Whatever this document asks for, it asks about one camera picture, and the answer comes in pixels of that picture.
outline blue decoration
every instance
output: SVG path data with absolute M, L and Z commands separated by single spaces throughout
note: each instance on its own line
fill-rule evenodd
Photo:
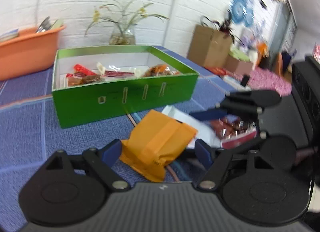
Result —
M 248 8 L 248 9 L 247 9 L 247 15 L 245 16 L 244 25 L 245 25 L 246 27 L 252 27 L 252 25 L 253 25 L 253 19 L 254 19 L 253 8 Z
M 242 21 L 244 21 L 246 9 L 247 9 L 247 0 L 231 1 L 232 21 L 235 24 L 240 24 Z

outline blue tablecloth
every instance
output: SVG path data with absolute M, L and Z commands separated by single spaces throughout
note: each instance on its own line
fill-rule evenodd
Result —
M 213 107 L 233 88 L 206 69 L 164 47 L 158 47 L 200 73 L 192 98 L 174 106 L 183 112 Z M 17 231 L 25 218 L 18 194 L 25 182 L 57 149 L 78 154 L 89 147 L 102 148 L 115 138 L 128 139 L 133 124 L 127 116 L 61 129 L 51 97 L 52 68 L 0 81 L 0 225 Z M 139 122 L 148 111 L 131 114 Z M 181 180 L 196 180 L 201 170 L 182 161 L 171 164 Z M 145 181 L 121 161 L 113 170 L 130 184 Z M 167 173 L 166 181 L 173 181 Z

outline green box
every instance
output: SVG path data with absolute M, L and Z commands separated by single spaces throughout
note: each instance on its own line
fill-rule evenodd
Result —
M 95 71 L 96 63 L 123 69 L 148 69 L 159 63 L 181 74 L 65 87 L 67 73 L 81 64 Z M 92 46 L 58 50 L 52 77 L 52 96 L 62 128 L 113 118 L 189 100 L 198 73 L 153 46 Z

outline snack package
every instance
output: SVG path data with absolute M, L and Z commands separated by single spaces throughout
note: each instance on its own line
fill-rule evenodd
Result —
M 195 137 L 197 130 L 158 111 L 149 113 L 122 140 L 120 160 L 153 182 L 162 182 L 164 167 L 174 161 Z
M 82 84 L 82 77 L 70 76 L 67 77 L 68 87 L 78 86 Z
M 87 68 L 83 67 L 80 64 L 76 64 L 75 66 L 73 66 L 73 69 L 76 72 L 81 72 L 81 73 L 84 73 L 85 75 L 96 75 L 93 71 L 88 70 Z
M 254 122 L 237 118 L 229 122 L 227 118 L 210 121 L 216 136 L 221 140 L 220 146 L 225 149 L 235 148 L 256 137 L 257 128 Z
M 104 72 L 103 76 L 105 76 L 105 77 L 116 77 L 116 78 L 128 78 L 128 77 L 133 77 L 134 76 L 134 72 L 106 70 Z
M 175 75 L 179 74 L 178 71 L 173 70 L 170 71 L 170 68 L 166 64 L 158 64 L 153 66 L 149 70 L 147 70 L 142 77 L 151 77 L 151 76 L 159 76 L 159 75 Z
M 68 87 L 94 83 L 102 80 L 103 80 L 103 77 L 97 74 L 87 75 L 87 76 L 83 73 L 67 74 Z

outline white paper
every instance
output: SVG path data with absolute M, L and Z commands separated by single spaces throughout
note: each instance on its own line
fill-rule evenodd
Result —
M 193 149 L 195 147 L 195 141 L 197 139 L 202 139 L 211 147 L 214 147 L 214 148 L 220 147 L 220 139 L 216 137 L 216 134 L 211 129 L 211 127 L 207 126 L 206 124 L 193 118 L 192 116 L 188 115 L 187 113 L 184 113 L 184 112 L 176 109 L 174 106 L 169 106 L 169 105 L 166 106 L 163 109 L 162 113 L 173 118 L 173 119 L 176 119 L 176 120 L 179 120 L 183 123 L 186 123 L 186 124 L 194 127 L 196 130 L 198 130 L 196 137 L 188 144 L 187 148 Z

